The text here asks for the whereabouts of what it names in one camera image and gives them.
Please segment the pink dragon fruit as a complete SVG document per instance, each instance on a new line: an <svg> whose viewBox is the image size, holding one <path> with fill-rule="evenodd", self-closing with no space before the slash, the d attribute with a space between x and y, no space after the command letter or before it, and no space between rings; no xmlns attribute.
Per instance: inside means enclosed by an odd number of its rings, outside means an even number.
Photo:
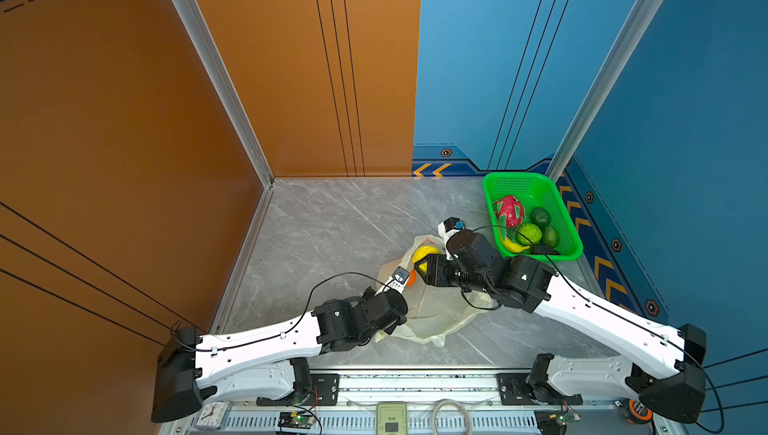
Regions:
<svg viewBox="0 0 768 435"><path fill-rule="evenodd" d="M514 236L525 221L525 209L520 199L507 195L491 204L495 217L495 228L501 240Z"/></svg>

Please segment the small green lime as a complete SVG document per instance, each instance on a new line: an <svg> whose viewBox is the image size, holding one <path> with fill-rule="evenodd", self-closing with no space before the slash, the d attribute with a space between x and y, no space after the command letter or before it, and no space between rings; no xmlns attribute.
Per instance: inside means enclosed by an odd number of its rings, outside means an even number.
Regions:
<svg viewBox="0 0 768 435"><path fill-rule="evenodd" d="M541 244L556 249L560 243L560 234L552 226L544 227L542 230Z"/></svg>

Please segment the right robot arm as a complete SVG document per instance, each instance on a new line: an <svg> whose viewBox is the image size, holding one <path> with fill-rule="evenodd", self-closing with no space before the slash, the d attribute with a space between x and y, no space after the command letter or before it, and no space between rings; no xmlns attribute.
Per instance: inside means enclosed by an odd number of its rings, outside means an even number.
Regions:
<svg viewBox="0 0 768 435"><path fill-rule="evenodd" d="M487 294L497 305L567 325L615 351L575 359L540 354L526 378L533 400L567 404L583 395L638 401L655 414L693 424L705 401L705 333L652 322L571 282L527 255L502 256L481 234L454 232L443 251L412 258L434 287Z"/></svg>

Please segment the green round fruit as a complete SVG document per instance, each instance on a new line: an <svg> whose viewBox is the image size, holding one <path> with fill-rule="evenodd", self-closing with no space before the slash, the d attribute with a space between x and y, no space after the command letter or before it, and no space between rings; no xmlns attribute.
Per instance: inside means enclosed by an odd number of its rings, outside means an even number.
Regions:
<svg viewBox="0 0 768 435"><path fill-rule="evenodd" d="M537 225L523 223L517 228L515 237L520 245L532 246L541 242L543 233Z"/></svg>

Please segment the yellow banana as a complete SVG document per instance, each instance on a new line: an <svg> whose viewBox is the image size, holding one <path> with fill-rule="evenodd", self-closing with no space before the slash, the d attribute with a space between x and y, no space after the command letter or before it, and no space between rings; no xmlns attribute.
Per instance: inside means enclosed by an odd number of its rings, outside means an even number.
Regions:
<svg viewBox="0 0 768 435"><path fill-rule="evenodd" d="M501 243L503 248L512 254L521 254L531 249L529 244L520 244L514 238L504 237Z"/></svg>

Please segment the translucent yellowish plastic bag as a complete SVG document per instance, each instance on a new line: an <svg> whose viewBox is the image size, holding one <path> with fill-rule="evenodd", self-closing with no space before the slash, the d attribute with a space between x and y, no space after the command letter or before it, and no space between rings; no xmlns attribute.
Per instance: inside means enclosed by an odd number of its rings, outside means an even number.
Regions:
<svg viewBox="0 0 768 435"><path fill-rule="evenodd" d="M377 280L386 282L397 266L403 266L409 272L414 270L412 255L424 245L437 247L441 254L445 252L442 239L432 235L417 236L400 260L380 267ZM462 294L461 289L456 287L426 285L418 276L415 283L402 292L408 305L407 321L398 326L391 336L422 345L432 343L442 347L447 335L458 332L478 315L489 311L481 309L496 306L496 302L483 292L463 294L473 306L464 300Z"/></svg>

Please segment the yellow lemon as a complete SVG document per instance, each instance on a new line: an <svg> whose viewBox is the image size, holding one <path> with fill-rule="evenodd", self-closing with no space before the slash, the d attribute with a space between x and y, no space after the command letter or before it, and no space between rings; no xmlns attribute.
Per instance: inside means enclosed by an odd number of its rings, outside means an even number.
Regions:
<svg viewBox="0 0 768 435"><path fill-rule="evenodd" d="M428 270L427 257L430 255L440 255L437 247L424 245L419 247L412 255L413 269L420 275L426 274Z"/></svg>

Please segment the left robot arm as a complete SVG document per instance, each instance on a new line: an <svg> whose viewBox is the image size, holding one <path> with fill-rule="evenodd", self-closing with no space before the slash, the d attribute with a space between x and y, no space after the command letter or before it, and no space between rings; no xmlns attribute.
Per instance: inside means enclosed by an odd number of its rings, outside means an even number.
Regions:
<svg viewBox="0 0 768 435"><path fill-rule="evenodd" d="M392 333L407 321L408 305L395 289L368 288L361 297L329 300L314 310L275 325L234 334L202 335L186 327L157 357L151 421L165 423L200 410L222 397L243 374L268 365L346 352L375 334Z"/></svg>

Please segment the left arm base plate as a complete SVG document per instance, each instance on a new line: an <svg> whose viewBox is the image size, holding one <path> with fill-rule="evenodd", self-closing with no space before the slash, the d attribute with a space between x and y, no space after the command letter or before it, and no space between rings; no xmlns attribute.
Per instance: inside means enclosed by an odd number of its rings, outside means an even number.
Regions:
<svg viewBox="0 0 768 435"><path fill-rule="evenodd" d="M311 373L309 378L295 383L292 392L281 399L259 397L258 406L274 407L297 405L302 407L336 406L340 377L335 373Z"/></svg>

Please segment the dark green avocado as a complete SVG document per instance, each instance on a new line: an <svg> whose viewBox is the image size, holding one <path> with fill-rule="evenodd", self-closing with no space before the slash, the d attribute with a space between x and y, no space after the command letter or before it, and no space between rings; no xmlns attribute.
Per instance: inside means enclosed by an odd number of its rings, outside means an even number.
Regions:
<svg viewBox="0 0 768 435"><path fill-rule="evenodd" d="M529 212L529 222L543 230L551 224L551 215L546 209L536 207Z"/></svg>

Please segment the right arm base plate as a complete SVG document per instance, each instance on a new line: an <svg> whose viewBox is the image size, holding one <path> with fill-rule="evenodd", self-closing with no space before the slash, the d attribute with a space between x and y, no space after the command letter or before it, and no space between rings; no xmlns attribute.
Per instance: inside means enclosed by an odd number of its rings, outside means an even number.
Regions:
<svg viewBox="0 0 768 435"><path fill-rule="evenodd" d="M565 396L554 390L546 381L530 379L522 373L500 373L496 375L501 402L511 405L582 405L581 395Z"/></svg>

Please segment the green plastic basket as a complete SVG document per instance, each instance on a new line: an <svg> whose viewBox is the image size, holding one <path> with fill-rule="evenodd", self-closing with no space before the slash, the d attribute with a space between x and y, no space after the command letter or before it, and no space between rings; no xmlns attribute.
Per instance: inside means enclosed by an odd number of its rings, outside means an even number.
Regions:
<svg viewBox="0 0 768 435"><path fill-rule="evenodd" d="M583 243L555 183L540 174L496 172L483 178L496 247L502 255L574 261Z"/></svg>

